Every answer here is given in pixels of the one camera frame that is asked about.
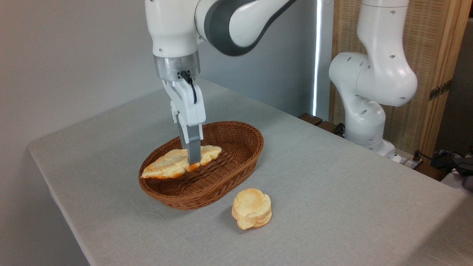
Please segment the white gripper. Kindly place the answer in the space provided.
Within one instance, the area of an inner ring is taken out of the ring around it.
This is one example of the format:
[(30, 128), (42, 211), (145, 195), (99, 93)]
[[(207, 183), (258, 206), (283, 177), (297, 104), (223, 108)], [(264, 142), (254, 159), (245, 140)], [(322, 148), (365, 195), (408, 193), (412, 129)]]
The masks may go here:
[(206, 120), (203, 95), (197, 84), (181, 81), (163, 81), (171, 98), (171, 112), (180, 132), (182, 148), (187, 150), (189, 164), (201, 161), (202, 123)]

